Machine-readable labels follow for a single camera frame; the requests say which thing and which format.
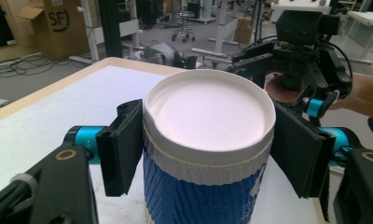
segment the floor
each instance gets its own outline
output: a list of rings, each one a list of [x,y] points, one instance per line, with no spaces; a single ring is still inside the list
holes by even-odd
[[[227,17],[227,22],[234,20],[230,16]],[[211,21],[207,24],[202,22],[188,23],[189,28],[195,32],[196,41],[187,41],[183,43],[180,38],[175,41],[171,40],[173,29],[160,29],[159,25],[152,29],[143,30],[140,32],[140,45],[148,46],[150,44],[168,42],[177,50],[187,56],[198,56],[198,62],[203,63],[202,68],[214,69],[213,64],[209,60],[203,60],[203,54],[193,52],[192,48],[214,50],[214,42],[208,41],[208,37],[215,37],[217,30],[217,21]],[[265,34],[273,33],[272,28],[267,28]],[[335,36],[331,42],[341,47],[349,57],[358,58],[363,47],[355,43],[347,35]],[[237,46],[224,44],[222,52],[231,55],[240,52],[247,45],[240,44]],[[373,61],[373,55],[367,56]],[[0,64],[0,99],[7,99],[10,102],[19,100],[20,98],[35,92],[47,85],[56,82],[64,77],[67,77],[74,72],[86,67],[86,64],[73,61],[51,61],[42,58],[39,54],[26,58],[19,59],[18,62],[8,62]],[[220,63],[215,69],[224,70],[229,64]],[[352,63],[354,73],[362,73],[373,76],[373,64]],[[355,114],[351,111],[338,110],[328,112],[322,120],[323,126],[326,127],[347,127],[353,130],[360,138],[363,146],[373,149],[373,135],[367,127],[366,117]],[[336,192],[339,180],[341,179],[341,171],[332,171],[331,174],[338,176],[334,178],[334,183],[331,185],[331,191]],[[331,213],[331,223],[336,223],[333,212]]]

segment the cardboard box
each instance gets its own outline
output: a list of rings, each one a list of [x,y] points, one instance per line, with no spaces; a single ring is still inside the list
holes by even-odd
[[[250,17],[238,17],[237,28],[233,37],[233,41],[243,44],[249,44],[253,29],[250,26]]]
[[[76,10],[79,0],[34,1],[34,7],[23,7],[18,16],[31,21],[44,57],[57,60],[89,51],[84,17]]]

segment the office chair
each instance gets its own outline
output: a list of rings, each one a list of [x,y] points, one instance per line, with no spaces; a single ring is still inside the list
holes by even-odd
[[[193,31],[189,29],[186,25],[186,19],[187,17],[194,17],[195,14],[191,11],[178,11],[177,17],[181,18],[181,27],[175,28],[173,30],[172,34],[172,41],[175,40],[175,38],[178,36],[178,34],[183,36],[183,42],[186,43],[187,39],[189,38],[189,35],[192,35],[192,41],[195,41],[195,35],[193,34]]]

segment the white table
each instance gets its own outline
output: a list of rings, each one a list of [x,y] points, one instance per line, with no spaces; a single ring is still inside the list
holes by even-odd
[[[58,147],[76,125],[109,125],[116,107],[145,98],[164,76],[182,69],[107,58],[0,109],[0,189]],[[128,195],[104,196],[99,165],[90,172],[101,223],[144,223],[143,170],[139,164]],[[299,199],[270,158],[253,223],[324,223],[317,199]]]
[[[373,26],[373,12],[355,12],[349,11],[347,14],[349,17],[353,18],[355,21],[358,21],[366,26]],[[351,32],[355,30],[355,22],[352,24]],[[369,40],[366,43],[365,50],[361,54],[361,60],[353,60],[359,63],[369,63],[372,61],[366,59],[367,54],[372,50],[373,47],[373,34],[371,34]]]

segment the blue joint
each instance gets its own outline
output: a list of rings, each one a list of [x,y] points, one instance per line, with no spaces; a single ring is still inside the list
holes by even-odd
[[[339,152],[340,149],[343,147],[349,147],[350,142],[347,138],[346,134],[339,128],[319,128],[323,132],[332,133],[336,136],[335,145],[332,149],[333,152]]]
[[[76,134],[75,146],[82,146],[93,154],[90,164],[100,164],[99,148],[97,147],[96,133],[104,126],[82,126]]]
[[[315,118],[318,117],[318,111],[320,110],[321,105],[323,104],[324,101],[316,100],[316,99],[311,99],[308,105],[308,109],[306,113],[310,116],[313,116]]]

